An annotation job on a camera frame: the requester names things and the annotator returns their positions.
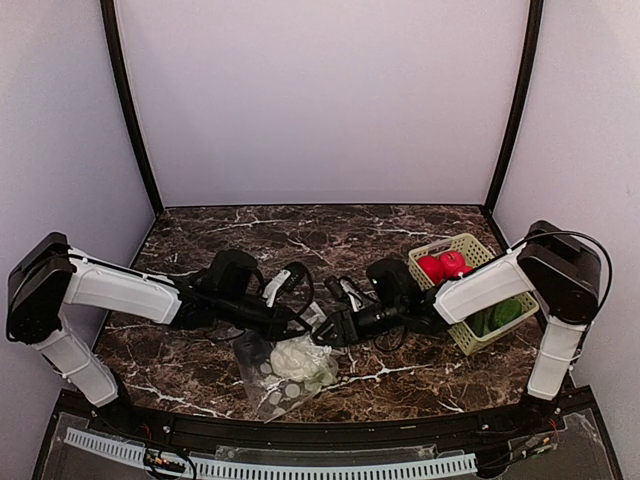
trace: dark marble table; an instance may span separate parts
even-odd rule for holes
[[[459,233],[498,250],[478,208],[470,206],[263,206],[175,208],[162,214],[135,268],[186,276],[221,249],[240,248],[266,278],[293,260],[315,277],[316,301],[338,307],[322,280],[364,271],[387,255]],[[208,330],[175,331],[114,313],[96,353],[122,375],[137,405],[196,415],[255,419],[228,343]],[[370,343],[339,358],[339,382],[280,418],[289,422],[398,420],[515,403],[526,386],[541,333],[534,319],[467,358],[446,334],[410,334],[393,353]]]

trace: black vertical post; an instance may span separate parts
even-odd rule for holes
[[[522,120],[522,112],[527,99],[527,91],[529,90],[529,82],[531,81],[531,72],[533,70],[533,60],[536,56],[536,47],[538,45],[538,35],[540,33],[540,23],[542,21],[542,4],[543,0],[531,0],[529,4],[529,19],[527,21],[527,31],[524,37],[524,47],[522,49],[522,58],[520,60],[520,70],[518,71],[518,80],[516,82],[516,90],[513,94],[513,102],[511,103],[511,111],[507,121],[507,129],[502,139],[502,147],[498,155],[498,161],[489,187],[489,193],[484,202],[484,212],[488,216],[493,215],[493,210],[498,203],[498,197],[507,175],[509,162],[513,154],[513,147],[518,136],[520,121]]]
[[[118,89],[118,96],[120,97],[120,105],[122,107],[122,113],[129,132],[129,139],[131,146],[133,147],[133,153],[135,154],[136,161],[138,163],[138,169],[144,182],[144,187],[147,191],[147,196],[153,207],[153,211],[156,216],[160,215],[164,206],[162,205],[162,199],[160,198],[160,192],[156,185],[155,178],[153,177],[153,171],[151,170],[151,164],[149,163],[149,156],[142,140],[142,133],[140,132],[140,125],[138,123],[138,117],[133,104],[133,97],[131,96],[131,89],[129,87],[129,80],[127,78],[127,70],[124,63],[124,55],[122,53],[122,44],[120,43],[120,33],[118,32],[118,19],[116,17],[116,9],[114,0],[101,0],[102,6],[102,21],[104,23],[104,32],[107,37],[107,46],[109,48],[109,56],[111,57],[111,67],[113,69],[113,76],[116,80],[116,88]]]

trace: robotic arm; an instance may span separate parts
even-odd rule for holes
[[[252,276],[261,284],[258,294],[247,293]],[[179,283],[90,257],[69,246],[64,235],[52,233],[9,276],[6,335],[10,341],[33,346],[93,405],[102,407],[125,392],[120,391],[123,387],[119,388],[113,373],[73,333],[61,310],[63,304],[130,313],[182,329],[227,320],[277,341],[310,330],[299,318],[301,312],[276,303],[280,294],[294,290],[305,276],[310,279],[306,267],[294,262],[263,288],[256,260],[239,250],[225,250],[209,268]],[[291,321],[300,327],[290,329]]]
[[[506,254],[426,292],[404,262],[380,260],[367,269],[379,302],[331,314],[313,333],[314,340],[340,347],[401,325],[433,334],[514,295],[537,291],[549,307],[548,324],[527,391],[553,400],[600,308],[600,258],[573,234],[537,222],[525,241]],[[335,282],[328,287],[334,297],[345,297]]]

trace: basket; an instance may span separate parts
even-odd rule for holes
[[[433,282],[424,273],[422,268],[420,268],[418,260],[426,255],[440,255],[449,250],[457,250],[460,252],[470,267],[478,267],[494,257],[494,255],[470,233],[456,235],[455,237],[439,240],[427,246],[411,250],[409,252],[409,271],[413,278],[420,284],[420,288],[427,290],[433,287]],[[520,302],[524,313],[484,337],[477,337],[467,325],[466,321],[460,322],[449,329],[449,334],[465,355],[471,355],[504,337],[540,309],[538,302],[536,302],[529,293],[521,293],[514,298]]]

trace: red fruit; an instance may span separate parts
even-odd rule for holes
[[[442,266],[444,267],[445,278],[457,277],[458,273],[467,266],[462,254],[455,250],[444,252],[440,255],[440,263],[442,263]]]
[[[444,266],[436,257],[430,255],[422,257],[418,259],[418,265],[435,285],[438,285],[444,278]]]

